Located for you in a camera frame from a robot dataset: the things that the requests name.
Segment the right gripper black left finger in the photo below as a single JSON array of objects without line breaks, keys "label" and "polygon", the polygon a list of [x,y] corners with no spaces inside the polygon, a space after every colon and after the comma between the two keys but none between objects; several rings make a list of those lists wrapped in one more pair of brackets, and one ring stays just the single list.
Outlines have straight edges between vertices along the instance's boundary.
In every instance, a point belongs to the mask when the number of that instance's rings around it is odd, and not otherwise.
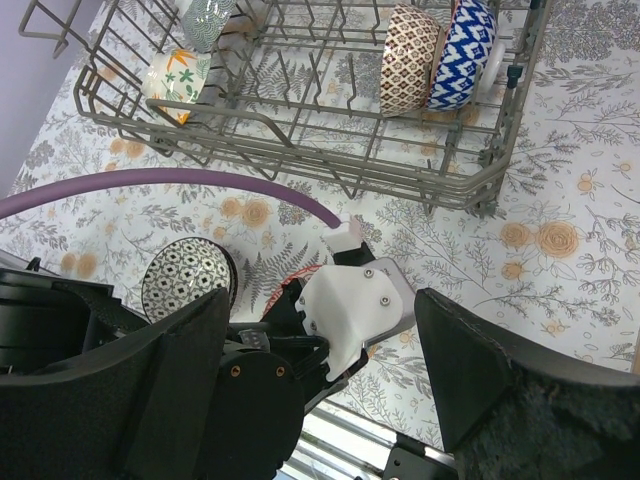
[{"label": "right gripper black left finger", "polygon": [[196,479],[224,289],[31,375],[1,378],[4,479]]}]

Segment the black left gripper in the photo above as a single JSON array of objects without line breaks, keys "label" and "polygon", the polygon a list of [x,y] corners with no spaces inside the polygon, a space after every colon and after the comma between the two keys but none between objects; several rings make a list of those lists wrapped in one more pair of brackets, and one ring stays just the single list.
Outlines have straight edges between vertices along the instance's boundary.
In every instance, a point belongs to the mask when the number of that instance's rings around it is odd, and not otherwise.
[{"label": "black left gripper", "polygon": [[200,443],[200,478],[274,478],[305,415],[366,365],[368,348],[337,380],[326,380],[328,341],[305,331],[295,307],[304,285],[294,280],[258,322],[232,323],[228,308],[216,311],[226,339]]}]

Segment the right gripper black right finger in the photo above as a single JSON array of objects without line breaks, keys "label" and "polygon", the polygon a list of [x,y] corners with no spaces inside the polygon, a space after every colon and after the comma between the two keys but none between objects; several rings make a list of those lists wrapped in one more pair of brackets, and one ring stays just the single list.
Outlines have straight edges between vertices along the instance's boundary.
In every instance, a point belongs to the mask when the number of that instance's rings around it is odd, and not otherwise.
[{"label": "right gripper black right finger", "polygon": [[431,288],[414,311],[459,478],[638,478],[638,375],[549,349]]}]

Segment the pink scale patterned bowl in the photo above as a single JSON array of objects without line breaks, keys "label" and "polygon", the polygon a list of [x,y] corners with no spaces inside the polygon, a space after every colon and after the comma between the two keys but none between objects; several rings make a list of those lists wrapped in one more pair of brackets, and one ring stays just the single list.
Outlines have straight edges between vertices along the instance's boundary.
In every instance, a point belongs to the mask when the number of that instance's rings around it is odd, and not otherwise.
[{"label": "pink scale patterned bowl", "polygon": [[289,285],[294,281],[298,280],[301,284],[306,283],[319,269],[321,265],[310,265],[306,266],[286,277],[277,287],[277,289],[271,294],[269,297],[265,308],[263,310],[263,314],[266,315],[271,308],[277,303],[277,301],[283,296],[283,294],[289,290]]}]

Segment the black patterned bowl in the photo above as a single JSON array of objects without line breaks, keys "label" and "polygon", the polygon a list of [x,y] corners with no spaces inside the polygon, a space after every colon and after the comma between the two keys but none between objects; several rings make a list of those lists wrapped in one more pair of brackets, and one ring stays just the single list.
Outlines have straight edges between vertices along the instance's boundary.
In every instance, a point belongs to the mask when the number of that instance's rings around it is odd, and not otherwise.
[{"label": "black patterned bowl", "polygon": [[141,290],[147,319],[154,323],[212,290],[225,288],[233,307],[238,273],[229,252],[203,237],[186,237],[164,247],[149,264]]}]

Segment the yellow floral bowl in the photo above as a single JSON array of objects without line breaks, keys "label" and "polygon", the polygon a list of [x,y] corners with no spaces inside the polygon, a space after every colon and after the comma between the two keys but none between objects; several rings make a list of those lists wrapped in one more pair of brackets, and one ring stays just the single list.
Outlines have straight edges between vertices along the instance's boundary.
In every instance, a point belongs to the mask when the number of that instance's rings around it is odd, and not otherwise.
[{"label": "yellow floral bowl", "polygon": [[143,76],[141,92],[149,99],[195,104],[210,66],[210,55],[193,50],[156,53]]}]

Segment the brown lattice patterned bowl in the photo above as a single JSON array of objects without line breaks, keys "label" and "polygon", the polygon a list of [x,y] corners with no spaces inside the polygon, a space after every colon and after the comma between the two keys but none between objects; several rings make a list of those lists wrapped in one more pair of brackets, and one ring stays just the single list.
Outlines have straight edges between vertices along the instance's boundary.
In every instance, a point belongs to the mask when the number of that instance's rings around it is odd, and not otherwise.
[{"label": "brown lattice patterned bowl", "polygon": [[394,7],[380,71],[383,117],[400,116],[425,105],[440,37],[439,22],[426,11],[408,3]]}]

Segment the blue zigzag bowl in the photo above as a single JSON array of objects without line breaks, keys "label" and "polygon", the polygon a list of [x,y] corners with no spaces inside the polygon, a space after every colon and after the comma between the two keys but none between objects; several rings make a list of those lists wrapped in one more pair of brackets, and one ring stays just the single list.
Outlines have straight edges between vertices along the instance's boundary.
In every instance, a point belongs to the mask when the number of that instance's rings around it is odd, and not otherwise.
[{"label": "blue zigzag bowl", "polygon": [[458,1],[431,81],[426,109],[459,110],[472,100],[474,93],[488,92],[505,53],[496,14],[488,3]]}]

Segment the grey dotted bowl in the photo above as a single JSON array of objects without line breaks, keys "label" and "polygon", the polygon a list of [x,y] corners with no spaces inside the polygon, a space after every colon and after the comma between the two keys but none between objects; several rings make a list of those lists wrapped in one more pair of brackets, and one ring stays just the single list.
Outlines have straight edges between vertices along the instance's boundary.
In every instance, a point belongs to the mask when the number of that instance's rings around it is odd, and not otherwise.
[{"label": "grey dotted bowl", "polygon": [[175,2],[182,29],[194,49],[210,52],[221,35],[236,2],[230,0],[191,0]]}]

